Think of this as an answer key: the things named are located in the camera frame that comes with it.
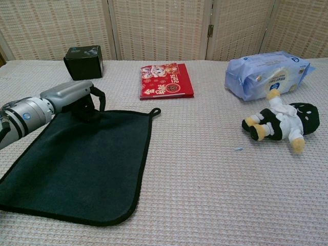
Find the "red booklet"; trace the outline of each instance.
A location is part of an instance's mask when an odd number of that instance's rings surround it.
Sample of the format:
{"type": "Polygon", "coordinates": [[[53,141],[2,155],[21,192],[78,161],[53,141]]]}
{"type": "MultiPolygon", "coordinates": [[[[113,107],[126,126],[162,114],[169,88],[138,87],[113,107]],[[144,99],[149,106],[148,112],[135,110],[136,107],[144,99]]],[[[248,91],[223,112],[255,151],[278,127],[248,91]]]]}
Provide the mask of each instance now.
{"type": "Polygon", "coordinates": [[[194,97],[185,64],[165,64],[141,68],[140,100],[194,97]]]}

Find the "wet wipes package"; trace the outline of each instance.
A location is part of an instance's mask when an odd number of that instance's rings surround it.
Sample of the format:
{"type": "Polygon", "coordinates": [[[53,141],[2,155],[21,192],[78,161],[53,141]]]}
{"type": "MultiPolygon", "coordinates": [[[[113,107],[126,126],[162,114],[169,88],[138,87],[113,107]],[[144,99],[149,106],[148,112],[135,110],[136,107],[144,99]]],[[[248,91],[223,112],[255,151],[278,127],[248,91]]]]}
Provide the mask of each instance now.
{"type": "Polygon", "coordinates": [[[231,60],[224,85],[245,101],[255,100],[272,89],[281,94],[296,90],[313,70],[307,60],[284,51],[256,54],[231,60]]]}

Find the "small black box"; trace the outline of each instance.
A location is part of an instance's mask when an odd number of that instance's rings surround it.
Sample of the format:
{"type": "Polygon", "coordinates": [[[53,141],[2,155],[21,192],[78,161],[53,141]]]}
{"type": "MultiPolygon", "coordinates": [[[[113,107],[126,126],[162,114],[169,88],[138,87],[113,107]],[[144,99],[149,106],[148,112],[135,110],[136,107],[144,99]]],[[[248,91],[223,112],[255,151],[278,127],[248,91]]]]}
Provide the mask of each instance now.
{"type": "Polygon", "coordinates": [[[102,60],[99,45],[70,48],[64,57],[65,65],[73,80],[101,78],[102,60]]]}

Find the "silver robotic arm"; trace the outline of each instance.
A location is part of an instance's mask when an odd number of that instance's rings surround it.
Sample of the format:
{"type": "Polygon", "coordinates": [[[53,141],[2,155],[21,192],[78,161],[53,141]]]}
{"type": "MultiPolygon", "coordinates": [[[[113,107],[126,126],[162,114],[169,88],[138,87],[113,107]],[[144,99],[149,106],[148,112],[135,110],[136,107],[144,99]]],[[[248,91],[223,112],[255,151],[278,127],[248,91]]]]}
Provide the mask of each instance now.
{"type": "Polygon", "coordinates": [[[85,121],[91,121],[94,105],[90,94],[99,97],[100,111],[103,111],[105,94],[88,80],[64,83],[42,92],[40,98],[27,97],[3,105],[0,150],[50,122],[53,114],[72,110],[85,121]]]}

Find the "plush doll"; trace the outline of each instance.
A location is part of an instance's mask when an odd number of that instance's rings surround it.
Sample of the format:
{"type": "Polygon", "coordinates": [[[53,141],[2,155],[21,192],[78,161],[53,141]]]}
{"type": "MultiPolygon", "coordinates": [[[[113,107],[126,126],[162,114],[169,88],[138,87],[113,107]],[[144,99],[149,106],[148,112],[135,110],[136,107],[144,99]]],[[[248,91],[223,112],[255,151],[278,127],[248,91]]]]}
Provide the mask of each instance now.
{"type": "Polygon", "coordinates": [[[270,107],[244,119],[242,127],[257,141],[288,137],[295,153],[301,153],[305,145],[303,136],[319,127],[318,109],[301,102],[284,105],[277,89],[271,90],[266,98],[270,107]]]}

